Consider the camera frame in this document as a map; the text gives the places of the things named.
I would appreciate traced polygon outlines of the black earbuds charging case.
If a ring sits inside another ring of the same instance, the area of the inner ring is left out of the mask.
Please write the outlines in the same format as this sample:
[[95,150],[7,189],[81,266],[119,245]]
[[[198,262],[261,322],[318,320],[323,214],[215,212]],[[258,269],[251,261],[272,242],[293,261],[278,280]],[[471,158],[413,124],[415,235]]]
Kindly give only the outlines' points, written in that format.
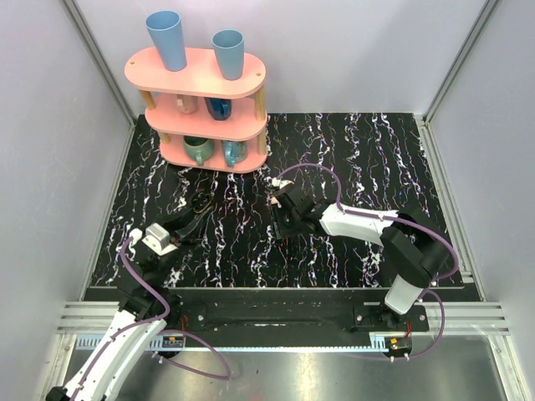
[[213,195],[205,191],[196,191],[191,197],[191,208],[196,214],[203,213],[212,203]]

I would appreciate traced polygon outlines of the white earbuds charging case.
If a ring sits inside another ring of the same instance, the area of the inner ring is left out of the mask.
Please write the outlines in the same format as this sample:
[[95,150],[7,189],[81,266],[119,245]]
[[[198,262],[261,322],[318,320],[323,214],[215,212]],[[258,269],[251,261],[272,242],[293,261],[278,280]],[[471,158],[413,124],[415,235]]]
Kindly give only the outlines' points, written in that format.
[[271,205],[272,205],[272,206],[276,206],[277,208],[280,208],[280,207],[281,207],[281,205],[280,205],[278,199],[275,198],[275,197],[273,197],[273,198],[271,199]]

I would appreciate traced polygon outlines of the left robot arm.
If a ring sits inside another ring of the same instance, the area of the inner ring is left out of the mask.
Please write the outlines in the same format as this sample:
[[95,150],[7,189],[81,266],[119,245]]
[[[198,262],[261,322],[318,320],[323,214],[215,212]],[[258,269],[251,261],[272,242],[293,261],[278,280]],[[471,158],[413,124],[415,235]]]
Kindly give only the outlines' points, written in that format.
[[81,369],[66,383],[51,388],[47,400],[115,400],[131,370],[150,342],[162,330],[170,331],[180,322],[181,311],[164,297],[159,283],[149,279],[142,268],[126,255],[130,246],[142,242],[165,261],[182,244],[193,244],[193,233],[204,222],[212,206],[188,207],[173,216],[155,221],[144,229],[132,230],[120,248],[120,259],[132,281],[103,338]]

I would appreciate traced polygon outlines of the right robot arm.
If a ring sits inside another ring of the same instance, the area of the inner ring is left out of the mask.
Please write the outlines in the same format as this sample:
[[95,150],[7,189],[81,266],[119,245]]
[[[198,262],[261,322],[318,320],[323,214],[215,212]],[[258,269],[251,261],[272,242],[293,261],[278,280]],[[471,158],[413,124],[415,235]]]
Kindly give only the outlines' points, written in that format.
[[417,211],[371,211],[331,200],[316,202],[293,183],[274,193],[270,207],[278,239],[342,236],[383,248],[396,276],[379,314],[382,326],[393,332],[408,323],[410,308],[451,259],[451,244]]

